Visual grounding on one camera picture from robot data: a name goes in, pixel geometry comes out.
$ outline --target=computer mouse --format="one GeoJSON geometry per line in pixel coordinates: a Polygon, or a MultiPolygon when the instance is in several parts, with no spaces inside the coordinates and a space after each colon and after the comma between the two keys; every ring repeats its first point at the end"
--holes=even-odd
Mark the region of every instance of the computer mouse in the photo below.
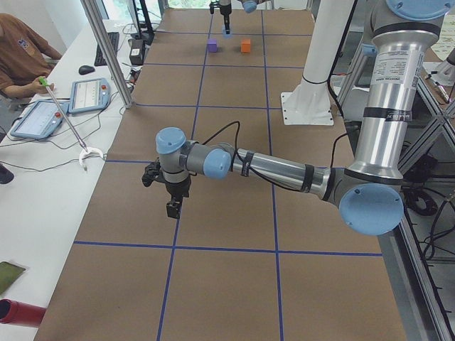
{"type": "Polygon", "coordinates": [[[86,75],[87,73],[94,72],[95,68],[90,65],[83,65],[79,67],[79,75],[86,75]]]}

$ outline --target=purple cube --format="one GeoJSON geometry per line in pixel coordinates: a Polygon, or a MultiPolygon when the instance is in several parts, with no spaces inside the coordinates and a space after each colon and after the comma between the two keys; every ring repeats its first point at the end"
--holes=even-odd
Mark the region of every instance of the purple cube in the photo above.
{"type": "Polygon", "coordinates": [[[207,40],[207,47],[208,47],[208,52],[216,52],[218,50],[218,47],[216,45],[216,39],[209,38],[207,40]]]}

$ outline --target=reacher grabber tool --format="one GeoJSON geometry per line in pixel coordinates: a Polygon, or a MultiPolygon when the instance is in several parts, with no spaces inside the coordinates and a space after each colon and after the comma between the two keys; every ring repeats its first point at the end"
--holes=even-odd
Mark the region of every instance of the reacher grabber tool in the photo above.
{"type": "Polygon", "coordinates": [[[73,126],[71,121],[68,119],[68,116],[66,116],[65,111],[60,106],[60,103],[58,102],[52,89],[50,88],[48,81],[44,77],[39,77],[39,80],[40,80],[40,83],[43,86],[45,86],[46,90],[48,91],[49,96],[52,97],[52,100],[55,102],[55,105],[57,106],[58,110],[60,110],[60,113],[62,114],[64,120],[66,121],[66,123],[68,123],[68,126],[70,126],[71,131],[76,136],[77,140],[79,141],[80,146],[82,147],[82,151],[79,154],[79,164],[84,168],[84,171],[87,171],[87,166],[84,164],[84,159],[87,156],[89,156],[90,154],[97,154],[100,156],[100,158],[102,158],[104,160],[105,155],[103,154],[103,152],[100,149],[93,148],[93,147],[87,147],[84,140],[82,140],[79,133],[76,131],[75,127],[73,126]]]}

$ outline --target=red cylinder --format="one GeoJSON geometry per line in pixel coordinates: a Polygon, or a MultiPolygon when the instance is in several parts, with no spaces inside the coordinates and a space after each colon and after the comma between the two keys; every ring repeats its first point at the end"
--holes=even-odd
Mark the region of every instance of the red cylinder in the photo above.
{"type": "Polygon", "coordinates": [[[0,323],[38,328],[43,320],[45,308],[27,303],[0,300],[0,323]]]}

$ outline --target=wooden block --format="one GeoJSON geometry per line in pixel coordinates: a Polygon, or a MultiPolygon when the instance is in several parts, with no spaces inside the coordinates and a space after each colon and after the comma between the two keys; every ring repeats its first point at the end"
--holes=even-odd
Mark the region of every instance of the wooden block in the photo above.
{"type": "Polygon", "coordinates": [[[249,39],[249,38],[242,39],[242,45],[240,47],[240,52],[242,52],[242,53],[251,52],[251,39],[249,39]]]}

